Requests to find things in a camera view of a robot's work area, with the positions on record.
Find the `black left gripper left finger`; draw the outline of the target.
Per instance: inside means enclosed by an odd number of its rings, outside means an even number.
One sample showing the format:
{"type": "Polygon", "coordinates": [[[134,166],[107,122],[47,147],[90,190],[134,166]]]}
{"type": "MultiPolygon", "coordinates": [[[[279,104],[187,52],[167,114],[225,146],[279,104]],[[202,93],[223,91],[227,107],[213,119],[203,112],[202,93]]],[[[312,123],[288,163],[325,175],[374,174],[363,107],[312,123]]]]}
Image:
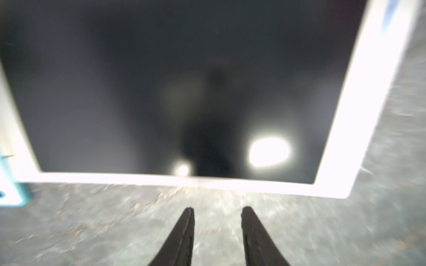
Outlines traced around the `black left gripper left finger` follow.
{"type": "Polygon", "coordinates": [[[149,266],[191,266],[194,245],[194,209],[184,209],[149,266]]]}

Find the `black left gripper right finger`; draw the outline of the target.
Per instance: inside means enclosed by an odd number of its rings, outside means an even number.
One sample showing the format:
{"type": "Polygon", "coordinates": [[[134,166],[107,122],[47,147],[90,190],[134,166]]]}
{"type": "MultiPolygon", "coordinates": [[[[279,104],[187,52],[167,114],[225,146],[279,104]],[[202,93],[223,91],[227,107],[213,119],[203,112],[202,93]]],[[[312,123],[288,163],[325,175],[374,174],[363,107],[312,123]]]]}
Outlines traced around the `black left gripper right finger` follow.
{"type": "Polygon", "coordinates": [[[290,266],[252,207],[243,208],[241,219],[247,266],[290,266]]]}

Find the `white drawing tablet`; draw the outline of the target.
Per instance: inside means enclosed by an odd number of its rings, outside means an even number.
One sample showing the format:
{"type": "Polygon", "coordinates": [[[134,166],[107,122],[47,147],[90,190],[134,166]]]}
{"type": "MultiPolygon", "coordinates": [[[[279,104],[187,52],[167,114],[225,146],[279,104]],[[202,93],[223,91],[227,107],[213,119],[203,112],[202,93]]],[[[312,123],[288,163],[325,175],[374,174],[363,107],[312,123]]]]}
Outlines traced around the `white drawing tablet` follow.
{"type": "Polygon", "coordinates": [[[346,198],[421,1],[2,1],[21,183],[346,198]]]}

